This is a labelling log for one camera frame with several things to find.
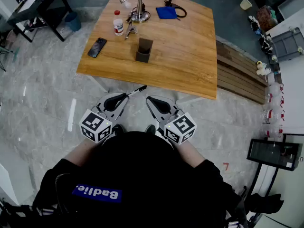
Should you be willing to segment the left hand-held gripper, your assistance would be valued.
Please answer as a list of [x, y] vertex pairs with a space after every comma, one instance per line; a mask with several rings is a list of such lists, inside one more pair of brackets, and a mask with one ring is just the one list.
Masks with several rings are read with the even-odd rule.
[[94, 143], [102, 143], [112, 134], [117, 119], [128, 102], [126, 93], [104, 95], [92, 109], [87, 109], [79, 121], [81, 134]]

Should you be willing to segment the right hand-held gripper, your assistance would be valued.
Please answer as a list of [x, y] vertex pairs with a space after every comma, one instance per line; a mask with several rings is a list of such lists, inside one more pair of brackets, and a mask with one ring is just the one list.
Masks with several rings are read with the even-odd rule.
[[160, 122], [163, 136], [181, 145], [190, 139], [197, 125], [189, 113], [178, 109], [174, 101], [163, 96], [152, 95], [146, 98], [146, 104], [153, 118]]

